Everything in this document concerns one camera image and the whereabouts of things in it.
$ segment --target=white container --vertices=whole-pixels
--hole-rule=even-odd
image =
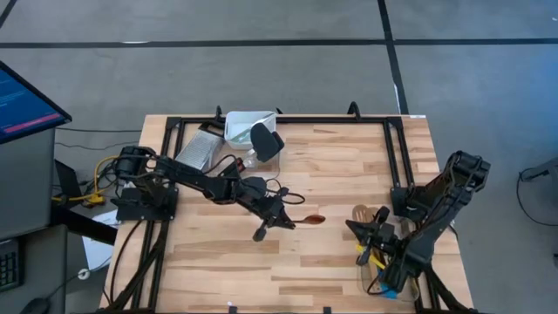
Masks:
[[[252,148],[252,141],[250,135],[244,137],[242,142],[233,140],[235,136],[242,133],[242,131],[251,128],[259,119],[272,114],[267,117],[263,125],[265,125],[270,132],[276,130],[276,113],[274,112],[230,112],[227,113],[225,122],[225,140],[233,149],[249,150]]]

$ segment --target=metal grater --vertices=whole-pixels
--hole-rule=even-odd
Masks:
[[[221,136],[198,130],[176,160],[201,171],[211,168],[212,162],[221,151],[225,140]]]

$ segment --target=wooden spoon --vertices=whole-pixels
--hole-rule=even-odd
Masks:
[[[309,215],[300,221],[293,221],[294,223],[306,223],[306,224],[320,224],[325,222],[325,217],[322,215]]]

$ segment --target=monitor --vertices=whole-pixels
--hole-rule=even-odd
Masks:
[[[0,144],[70,121],[68,113],[0,61]]]

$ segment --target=keyboard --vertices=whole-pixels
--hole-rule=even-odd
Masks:
[[[0,292],[24,283],[24,264],[18,239],[0,242]]]

